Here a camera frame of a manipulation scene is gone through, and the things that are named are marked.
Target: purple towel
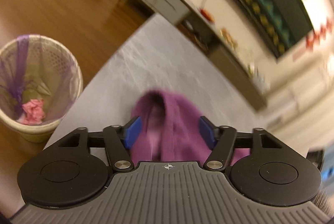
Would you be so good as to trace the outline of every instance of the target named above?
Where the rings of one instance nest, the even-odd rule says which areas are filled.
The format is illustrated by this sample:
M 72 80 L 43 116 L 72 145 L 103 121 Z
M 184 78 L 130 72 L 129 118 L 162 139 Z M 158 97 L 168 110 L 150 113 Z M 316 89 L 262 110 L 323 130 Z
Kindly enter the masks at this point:
M 199 161 L 203 165 L 211 153 L 198 131 L 202 114 L 180 94 L 149 91 L 139 99 L 132 116 L 142 118 L 141 133 L 131 149 L 135 165 L 138 161 Z M 239 151 L 232 162 L 248 154 L 249 149 Z

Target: white wall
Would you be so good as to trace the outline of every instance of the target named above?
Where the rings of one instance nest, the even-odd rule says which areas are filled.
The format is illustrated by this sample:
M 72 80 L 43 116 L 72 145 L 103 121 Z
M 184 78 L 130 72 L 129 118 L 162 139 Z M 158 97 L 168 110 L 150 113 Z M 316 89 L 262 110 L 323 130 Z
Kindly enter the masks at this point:
M 191 0 L 196 6 L 202 0 Z M 311 21 L 316 29 L 326 21 L 326 17 L 333 17 L 334 13 L 329 0 L 305 0 Z M 278 63 L 268 51 L 252 24 L 232 0 L 207 0 L 206 9 L 213 14 L 217 28 L 226 27 L 240 46 L 240 54 L 246 62 L 254 60 L 261 74 L 271 82 L 272 87 L 279 85 L 291 75 L 303 69 L 305 64 L 318 59 L 320 52 L 328 52 L 332 47 L 333 37 L 323 42 L 315 53 L 307 53 L 296 62 L 292 61 L 292 54 L 304 43 L 300 43 L 294 50 L 286 54 Z
M 268 129 L 281 141 L 306 156 L 310 148 L 324 147 L 334 141 L 334 89 L 294 120 L 278 129 Z

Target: pink tissue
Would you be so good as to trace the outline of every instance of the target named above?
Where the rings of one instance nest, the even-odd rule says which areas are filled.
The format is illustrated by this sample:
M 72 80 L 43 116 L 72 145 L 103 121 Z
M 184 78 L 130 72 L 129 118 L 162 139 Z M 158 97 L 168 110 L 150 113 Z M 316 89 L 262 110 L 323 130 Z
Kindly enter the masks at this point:
M 43 111 L 43 99 L 32 99 L 29 102 L 22 105 L 24 113 L 17 120 L 17 122 L 25 125 L 38 125 L 42 123 L 42 119 L 45 117 Z

